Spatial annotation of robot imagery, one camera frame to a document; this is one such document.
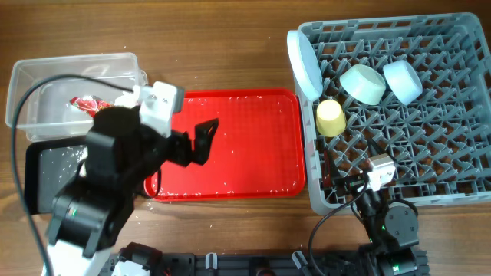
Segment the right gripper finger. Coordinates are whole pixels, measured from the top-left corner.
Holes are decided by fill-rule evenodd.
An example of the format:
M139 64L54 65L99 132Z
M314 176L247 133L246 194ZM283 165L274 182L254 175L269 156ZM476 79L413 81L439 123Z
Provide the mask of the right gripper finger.
M387 154L391 159L393 159L393 157L385 149L383 149L378 143L376 143L372 138L367 138L366 140L367 140L367 146L371 157Z
M338 185L338 180L340 179L340 174L337 166L332 158L331 151L326 149L324 151L325 157L325 175L323 177L323 187L332 188Z

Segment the yellow cup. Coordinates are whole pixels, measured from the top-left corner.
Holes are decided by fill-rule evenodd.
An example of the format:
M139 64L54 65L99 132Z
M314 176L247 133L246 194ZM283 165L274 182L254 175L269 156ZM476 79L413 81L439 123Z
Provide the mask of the yellow cup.
M336 100L323 100L316 110L316 127L326 137L334 137L344 132L346 119L341 105Z

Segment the green bowl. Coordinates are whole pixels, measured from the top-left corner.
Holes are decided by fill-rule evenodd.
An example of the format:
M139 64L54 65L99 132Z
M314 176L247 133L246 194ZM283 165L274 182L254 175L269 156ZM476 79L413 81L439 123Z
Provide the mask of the green bowl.
M340 76L343 89L367 105L378 105L386 90L384 78L373 68L356 64Z

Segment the white tissue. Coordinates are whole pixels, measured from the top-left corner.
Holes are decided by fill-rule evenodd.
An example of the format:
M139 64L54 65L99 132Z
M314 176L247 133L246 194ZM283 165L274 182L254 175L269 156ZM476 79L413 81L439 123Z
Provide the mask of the white tissue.
M123 94L114 100L114 106L133 108L138 105L138 96L134 94Z

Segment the light blue bowl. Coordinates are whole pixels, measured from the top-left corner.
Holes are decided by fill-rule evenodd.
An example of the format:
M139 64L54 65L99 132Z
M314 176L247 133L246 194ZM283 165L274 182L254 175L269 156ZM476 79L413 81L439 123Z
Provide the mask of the light blue bowl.
M422 94L421 80L407 61L386 64L383 66L383 73L394 96L403 105L412 103Z

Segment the red snack wrapper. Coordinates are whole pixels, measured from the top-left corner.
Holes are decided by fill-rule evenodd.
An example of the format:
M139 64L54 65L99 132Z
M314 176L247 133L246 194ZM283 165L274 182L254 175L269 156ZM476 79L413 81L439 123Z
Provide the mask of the red snack wrapper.
M103 109L112 107L111 103L96 96L73 97L70 104L91 117Z

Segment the light blue plate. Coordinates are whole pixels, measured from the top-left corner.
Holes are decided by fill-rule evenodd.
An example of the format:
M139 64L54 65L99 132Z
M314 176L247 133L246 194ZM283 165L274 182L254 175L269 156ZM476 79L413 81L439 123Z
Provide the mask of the light blue plate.
M323 91L323 80L318 59L310 41L301 31L287 34L288 56L293 74L302 93L310 101L316 101Z

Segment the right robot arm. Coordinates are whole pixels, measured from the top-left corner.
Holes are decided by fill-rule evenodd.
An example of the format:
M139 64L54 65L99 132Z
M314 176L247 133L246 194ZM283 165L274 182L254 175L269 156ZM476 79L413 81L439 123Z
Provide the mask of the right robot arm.
M372 139L367 144L371 154L368 169L350 176L341 175L331 151L325 150L321 187L332 188L337 196L351 196L345 205L356 206L371 243L380 250L396 252L418 245L416 206L403 199L386 199L381 192L394 178L395 158Z

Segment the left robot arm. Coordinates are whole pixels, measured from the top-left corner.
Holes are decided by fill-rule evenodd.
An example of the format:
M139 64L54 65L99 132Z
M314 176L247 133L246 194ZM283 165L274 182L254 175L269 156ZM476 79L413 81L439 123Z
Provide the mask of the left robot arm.
M85 174L75 174L54 197L45 275L96 275L134 211L134 193L165 162L204 165L217 119L195 127L195 139L163 136L140 121L139 107L97 112L85 137Z

